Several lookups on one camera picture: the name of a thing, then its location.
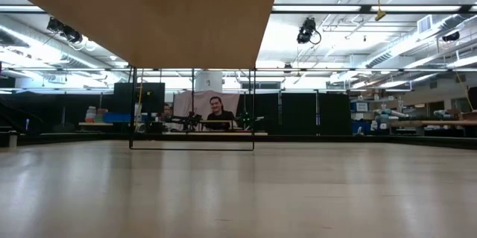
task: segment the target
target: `ceiling beam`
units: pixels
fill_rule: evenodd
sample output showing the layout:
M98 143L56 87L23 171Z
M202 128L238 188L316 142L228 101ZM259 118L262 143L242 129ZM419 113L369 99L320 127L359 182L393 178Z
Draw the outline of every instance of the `ceiling beam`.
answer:
M386 14L475 14L477 4L382 4ZM274 4L271 14L377 14L376 4ZM3 14L46 14L37 6L0 4Z

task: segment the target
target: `metal frame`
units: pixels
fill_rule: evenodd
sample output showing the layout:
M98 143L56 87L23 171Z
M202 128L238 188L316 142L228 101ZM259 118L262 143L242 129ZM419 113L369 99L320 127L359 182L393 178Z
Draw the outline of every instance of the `metal frame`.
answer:
M276 10L280 7L300 8L300 10ZM477 14L477 4L382 4L386 14ZM0 4L0 14L48 14L36 6L24 4ZM377 4L274 4L271 14L377 14Z
M97 72L97 71L111 71L111 72L129 72L130 68L120 68L120 69L73 69L73 68L36 68L36 67L5 67L4 70L12 70L12 71L46 71L46 72L74 72L74 71L83 71L83 72ZM216 72L216 71L231 71L227 69L208 69L207 71ZM145 69L145 72L159 72L161 70L158 69ZM284 72L284 71L291 71L291 72L346 72L346 71L364 71L364 72L477 72L477 68L469 68L469 67L457 67L457 68L354 68L354 67L342 67L342 68L291 68L291 69L284 69L284 68L260 68L254 69L257 72ZM178 78L191 78L188 76L178 77Z
M192 69L192 111L194 111L194 94L195 94L195 70ZM251 85L251 70L249 69L249 85ZM213 148L199 148L199 149L190 149L190 148L141 148L134 147L134 136L136 135L136 126L134 125L134 107L136 104L136 86L137 86L137 68L133 67L133 82L132 82L132 92L131 92L131 115L130 115L130 133L129 133L129 149L131 150L161 150L161 151L254 151L255 150L255 94L256 94L256 69L253 69L253 96L252 96L252 122L251 126L251 136L252 136L252 149L213 149Z

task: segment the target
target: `fluorescent light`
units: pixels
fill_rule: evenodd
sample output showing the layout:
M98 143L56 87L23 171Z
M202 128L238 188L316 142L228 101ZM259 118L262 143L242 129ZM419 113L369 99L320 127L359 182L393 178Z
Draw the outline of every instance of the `fluorescent light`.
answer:
M340 72L340 71L348 71L350 70L349 68L311 68L311 69L306 69L306 71L311 71L311 72Z
M319 89L319 92L346 92L346 89Z
M391 88L391 87L396 87L396 86L399 86L399 85L403 85L404 83L406 83L407 81L389 81L389 82L386 82L385 84L381 84L379 85L379 88Z
M446 72L447 69L406 69L406 72Z
M412 92L411 89L386 89L385 91L386 92L395 92L395 93L398 93L398 92Z
M455 68L459 66L466 66L472 63L477 63L477 56L472 56L464 59L455 61L454 63L449 63L446 65L446 68Z
M453 69L454 72L477 72L477 69Z
M0 12L38 12L44 11L37 6L0 5Z
M407 66L404 66L404 68L407 69L407 68L414 68L414 67L417 67L417 66L422 66L423 64L428 63L432 60L433 60L433 58L427 57L427 58L424 58L424 59L421 59L421 60L417 60L413 63L410 63Z
M104 71L106 69L63 69L63 71Z
M398 72L399 69L356 69L356 71L371 71L371 72Z
M6 70L16 70L16 71L57 71L55 68L34 68L34 67L18 67L18 68L9 68L7 67Z
M378 6L372 6L371 11L378 11ZM457 11L461 6L381 6L382 11L390 12L439 12L439 11Z
M418 81L423 81L423 80L426 80L430 77L434 77L436 74L429 74L429 75L424 75L422 77L419 77L419 78L416 78L413 80L413 82L418 82Z
M361 6L340 6L340 5L274 5L272 11L322 11L322 12L349 12L355 11L358 12L361 10Z
M257 69L256 71L267 71L267 72L283 72L283 71L300 71L301 69L284 69L284 68L263 68L263 69Z

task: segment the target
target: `wooden tabletop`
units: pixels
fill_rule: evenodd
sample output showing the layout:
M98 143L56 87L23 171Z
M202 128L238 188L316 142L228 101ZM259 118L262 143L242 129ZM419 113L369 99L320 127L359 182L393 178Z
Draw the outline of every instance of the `wooden tabletop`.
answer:
M211 69L255 67L274 3L274 0L28 1L136 67Z

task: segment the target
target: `gray floor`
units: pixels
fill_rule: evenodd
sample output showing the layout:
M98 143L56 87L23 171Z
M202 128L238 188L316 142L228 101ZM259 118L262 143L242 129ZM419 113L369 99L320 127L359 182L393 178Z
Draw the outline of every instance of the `gray floor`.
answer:
M0 237L477 235L477 151L349 143L263 143L255 152L126 146L101 141L0 152Z

